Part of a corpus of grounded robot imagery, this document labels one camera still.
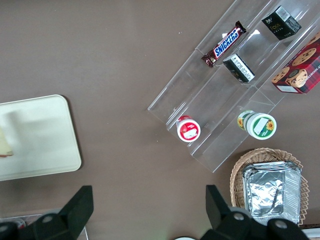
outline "brown table surface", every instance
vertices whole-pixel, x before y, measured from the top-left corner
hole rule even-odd
[[[200,238],[210,228],[206,185],[216,184],[230,203],[236,160],[269,147],[304,165],[310,189],[304,223],[319,223],[320,86],[289,94],[272,111],[276,134],[248,138],[216,173],[147,111],[231,3],[1,1],[0,102],[68,98],[83,164],[75,172],[0,182],[0,217],[59,208],[92,185],[91,240]]]

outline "tiered acrylic display stand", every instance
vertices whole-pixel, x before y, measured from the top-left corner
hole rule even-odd
[[[280,5],[302,26],[298,33],[281,41],[261,21]],[[176,121],[180,116],[197,121],[200,137],[184,144],[193,157],[214,172],[248,136],[238,127],[238,115],[245,110],[270,113],[287,94],[277,90],[271,79],[320,30],[319,9],[320,1],[315,0],[236,0],[148,110],[178,139]],[[247,32],[209,68],[202,56],[236,21]],[[251,82],[238,82],[223,65],[223,59],[232,54],[238,54],[254,72]]]

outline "woven basket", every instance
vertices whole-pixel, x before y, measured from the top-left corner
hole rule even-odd
[[[279,149],[271,148],[257,148],[244,154],[234,165],[231,177],[230,177],[230,193],[231,203],[233,207],[245,207],[244,200],[244,185],[242,171],[250,164],[257,163],[270,163],[280,161],[292,161],[298,165],[301,169],[303,166],[291,153],[282,151]],[[308,181],[302,176],[301,178],[301,189],[300,189],[300,221],[299,225],[303,224],[303,220],[306,219],[308,201],[309,201],[309,188]]]

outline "black box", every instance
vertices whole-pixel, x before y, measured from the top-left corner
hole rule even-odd
[[[300,24],[282,6],[262,19],[262,22],[279,40],[295,35],[301,28]]]
[[[223,60],[223,64],[240,83],[248,83],[255,77],[254,73],[237,54],[227,57]]]

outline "yogurt cup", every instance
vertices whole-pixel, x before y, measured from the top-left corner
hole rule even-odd
[[[199,138],[201,129],[190,116],[183,115],[176,121],[176,131],[182,141],[192,143]]]
[[[271,115],[250,110],[239,115],[238,126],[258,140],[271,138],[277,130],[277,122]]]

